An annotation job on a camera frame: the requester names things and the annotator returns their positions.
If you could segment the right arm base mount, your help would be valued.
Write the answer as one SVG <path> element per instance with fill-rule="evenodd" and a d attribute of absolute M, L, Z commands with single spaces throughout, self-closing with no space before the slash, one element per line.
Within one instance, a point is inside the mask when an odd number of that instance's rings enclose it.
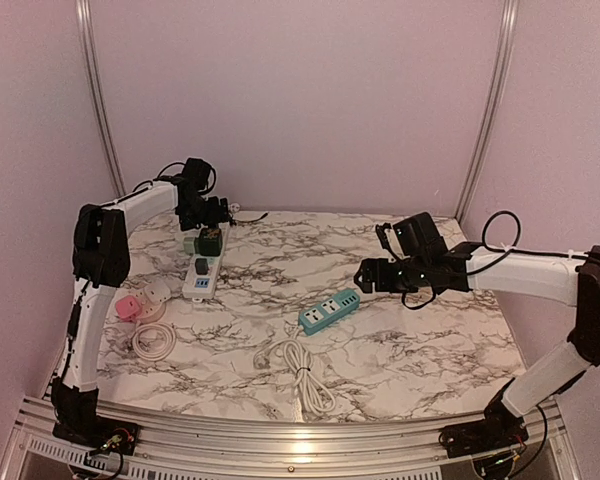
<path fill-rule="evenodd" d="M 481 420 L 448 425 L 441 429 L 438 442 L 449 458 L 485 453 L 528 440 L 523 418 L 516 417 L 504 406 L 502 394 L 487 404 L 483 414 Z"/>

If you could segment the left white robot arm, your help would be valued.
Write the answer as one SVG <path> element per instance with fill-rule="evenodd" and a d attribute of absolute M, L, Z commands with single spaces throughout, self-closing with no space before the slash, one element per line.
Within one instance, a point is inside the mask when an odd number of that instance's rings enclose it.
<path fill-rule="evenodd" d="M 105 318 L 131 267 L 128 238 L 144 222 L 169 211 L 177 215 L 183 232 L 232 220 L 227 199 L 205 197 L 193 181 L 180 176 L 155 180 L 122 198 L 80 209 L 72 254 L 74 303 L 63 357 L 51 384 L 53 394 L 97 389 Z"/>

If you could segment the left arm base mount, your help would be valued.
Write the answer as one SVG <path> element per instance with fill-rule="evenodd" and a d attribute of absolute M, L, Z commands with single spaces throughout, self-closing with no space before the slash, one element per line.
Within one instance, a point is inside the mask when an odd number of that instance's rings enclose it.
<path fill-rule="evenodd" d="M 98 389 L 80 391 L 55 379 L 51 386 L 51 403 L 56 416 L 53 436 L 98 452 L 118 450 L 123 455 L 132 455 L 139 425 L 100 416 L 98 397 Z"/>

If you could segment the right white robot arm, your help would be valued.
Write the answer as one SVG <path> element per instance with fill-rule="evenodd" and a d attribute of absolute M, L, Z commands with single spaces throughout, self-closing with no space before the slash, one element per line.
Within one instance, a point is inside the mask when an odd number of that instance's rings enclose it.
<path fill-rule="evenodd" d="M 553 300 L 576 310 L 573 329 L 495 400 L 497 406 L 475 430 L 486 448 L 495 448 L 514 431 L 514 419 L 600 365 L 600 246 L 585 253 L 493 252 L 476 242 L 462 242 L 436 253 L 419 252 L 390 261 L 369 258 L 354 275 L 364 293 L 407 295 L 428 288 L 434 296 L 447 290 L 489 290 Z"/>

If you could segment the teal power strip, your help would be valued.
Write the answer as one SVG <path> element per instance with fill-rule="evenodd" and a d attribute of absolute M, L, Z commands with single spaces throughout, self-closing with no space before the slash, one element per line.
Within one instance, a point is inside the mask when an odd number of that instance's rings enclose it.
<path fill-rule="evenodd" d="M 352 289 L 345 289 L 301 311 L 298 325 L 305 335 L 312 336 L 351 314 L 359 306 L 359 295 Z"/>

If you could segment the white long power strip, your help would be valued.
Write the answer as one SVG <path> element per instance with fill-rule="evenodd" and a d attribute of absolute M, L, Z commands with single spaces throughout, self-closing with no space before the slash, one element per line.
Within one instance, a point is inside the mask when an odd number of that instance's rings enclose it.
<path fill-rule="evenodd" d="M 183 247 L 190 265 L 182 286 L 184 298 L 194 302 L 214 297 L 230 231 L 229 223 L 204 227 L 184 237 Z"/>

